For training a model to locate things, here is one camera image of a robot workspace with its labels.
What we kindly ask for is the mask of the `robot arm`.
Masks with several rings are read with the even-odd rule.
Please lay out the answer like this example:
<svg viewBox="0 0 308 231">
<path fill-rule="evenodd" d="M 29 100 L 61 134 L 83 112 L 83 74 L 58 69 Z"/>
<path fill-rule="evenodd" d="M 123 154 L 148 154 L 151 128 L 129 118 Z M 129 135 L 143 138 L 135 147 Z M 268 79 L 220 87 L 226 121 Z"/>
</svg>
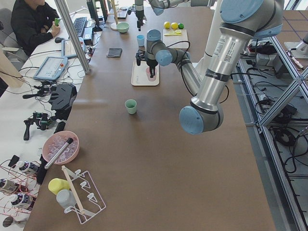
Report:
<svg viewBox="0 0 308 231">
<path fill-rule="evenodd" d="M 148 1 L 155 15 L 161 15 L 165 9 L 174 8 L 181 3 L 189 2 L 190 6 L 206 6 L 208 8 L 212 7 L 215 0 L 149 0 Z M 147 20 L 144 14 L 144 1 L 135 0 L 134 4 L 128 8 L 128 14 L 132 12 L 135 13 L 137 17 L 137 29 L 141 31 L 141 27 L 144 25 L 144 22 Z"/>
<path fill-rule="evenodd" d="M 151 76 L 158 65 L 175 64 L 188 91 L 190 105 L 181 109 L 179 120 L 190 134 L 217 129 L 223 122 L 220 96 L 241 53 L 251 39 L 272 37 L 282 29 L 282 0 L 193 0 L 192 6 L 216 6 L 211 28 L 220 31 L 210 62 L 199 74 L 186 51 L 170 48 L 161 40 L 161 33 L 151 29 L 146 34 L 146 50 L 136 53 L 136 62 L 145 61 Z"/>
</svg>

